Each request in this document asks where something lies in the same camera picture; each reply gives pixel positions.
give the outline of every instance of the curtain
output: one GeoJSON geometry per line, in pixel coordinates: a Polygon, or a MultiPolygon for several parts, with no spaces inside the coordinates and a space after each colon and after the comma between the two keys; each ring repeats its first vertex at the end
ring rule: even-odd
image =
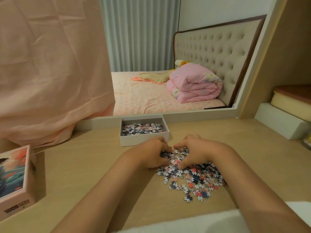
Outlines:
{"type": "Polygon", "coordinates": [[[112,72],[173,68],[180,0],[100,0],[112,72]]]}

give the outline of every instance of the pink comforter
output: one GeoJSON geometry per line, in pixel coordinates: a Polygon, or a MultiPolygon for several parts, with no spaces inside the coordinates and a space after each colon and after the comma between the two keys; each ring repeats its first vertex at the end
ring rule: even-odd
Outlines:
{"type": "Polygon", "coordinates": [[[209,69],[188,63],[169,76],[166,87],[180,103],[212,100],[222,89],[222,81],[209,69]]]}

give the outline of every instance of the white wall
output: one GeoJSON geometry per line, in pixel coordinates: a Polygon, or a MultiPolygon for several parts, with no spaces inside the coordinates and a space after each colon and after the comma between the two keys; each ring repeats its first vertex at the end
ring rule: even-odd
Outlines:
{"type": "Polygon", "coordinates": [[[272,2],[273,0],[181,0],[178,31],[265,15],[272,2]]]}

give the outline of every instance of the wooden desk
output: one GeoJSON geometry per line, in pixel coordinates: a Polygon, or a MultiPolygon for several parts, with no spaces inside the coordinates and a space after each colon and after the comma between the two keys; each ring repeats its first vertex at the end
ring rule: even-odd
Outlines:
{"type": "MultiPolygon", "coordinates": [[[[172,134],[169,145],[187,133],[225,142],[282,199],[311,201],[311,151],[298,141],[288,141],[255,120],[211,120],[168,126],[172,134]]],[[[38,150],[42,151],[37,162],[40,200],[2,221],[1,232],[50,232],[129,148],[120,147],[118,136],[119,129],[79,132],[63,144],[38,150]]],[[[10,148],[14,146],[0,144],[0,151],[10,148]]],[[[138,175],[133,178],[109,229],[127,229],[236,208],[225,188],[214,191],[203,202],[194,199],[188,204],[183,197],[182,191],[169,190],[162,176],[151,172],[138,175]]]]}

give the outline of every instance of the upholstered headboard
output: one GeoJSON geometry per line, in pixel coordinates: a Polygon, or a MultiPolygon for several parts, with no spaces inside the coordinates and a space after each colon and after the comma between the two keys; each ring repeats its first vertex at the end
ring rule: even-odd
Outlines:
{"type": "Polygon", "coordinates": [[[266,15],[176,32],[175,60],[198,63],[222,81],[219,95],[225,105],[235,102],[266,15]]]}

